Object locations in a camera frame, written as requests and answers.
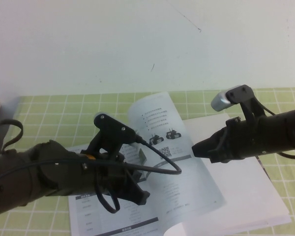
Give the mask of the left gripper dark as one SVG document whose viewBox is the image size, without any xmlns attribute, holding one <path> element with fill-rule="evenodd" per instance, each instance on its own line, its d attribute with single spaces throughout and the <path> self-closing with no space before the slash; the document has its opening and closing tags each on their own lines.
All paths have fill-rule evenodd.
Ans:
<svg viewBox="0 0 295 236">
<path fill-rule="evenodd" d="M 90 163 L 67 165 L 65 176 L 59 184 L 60 195 L 117 195 L 118 198 L 145 205 L 150 193 L 143 190 L 138 182 L 142 174 L 114 166 L 100 166 Z"/>
</svg>

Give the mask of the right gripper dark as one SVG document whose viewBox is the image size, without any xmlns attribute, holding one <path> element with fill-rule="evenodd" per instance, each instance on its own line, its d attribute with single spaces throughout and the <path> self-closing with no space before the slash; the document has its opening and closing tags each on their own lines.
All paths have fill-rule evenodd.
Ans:
<svg viewBox="0 0 295 236">
<path fill-rule="evenodd" d="M 226 126 L 209 138 L 193 145 L 195 157 L 209 158 L 211 163 L 228 163 L 261 154 L 252 126 L 239 117 L 226 121 Z"/>
</svg>

